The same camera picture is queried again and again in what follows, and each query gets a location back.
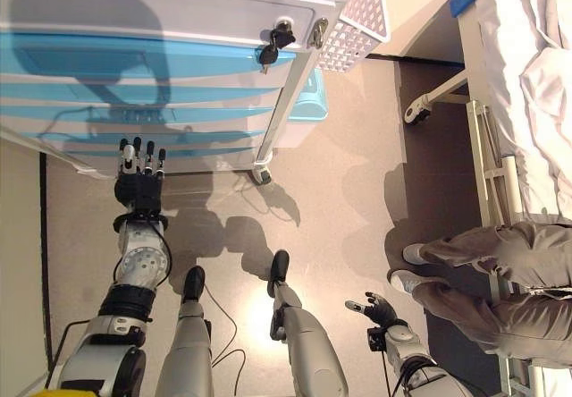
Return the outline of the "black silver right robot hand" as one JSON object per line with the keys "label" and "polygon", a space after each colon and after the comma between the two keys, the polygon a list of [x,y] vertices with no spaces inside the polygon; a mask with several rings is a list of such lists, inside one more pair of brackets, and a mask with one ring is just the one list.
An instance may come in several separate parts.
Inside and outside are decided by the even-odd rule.
{"label": "black silver right robot hand", "polygon": [[368,304],[361,304],[354,300],[346,300],[344,306],[356,313],[369,318],[382,328],[389,328],[397,324],[398,316],[392,305],[380,294],[366,291]]}

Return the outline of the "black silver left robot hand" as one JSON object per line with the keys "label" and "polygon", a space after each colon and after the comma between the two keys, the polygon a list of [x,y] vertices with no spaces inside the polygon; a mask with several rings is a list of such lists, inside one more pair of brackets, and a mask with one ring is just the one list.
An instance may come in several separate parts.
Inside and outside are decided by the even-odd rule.
{"label": "black silver left robot hand", "polygon": [[141,153],[142,139],[132,142],[123,138],[119,144],[119,161],[114,195],[118,202],[136,215],[155,216],[162,211],[161,194],[164,181],[166,151],[149,141]]}

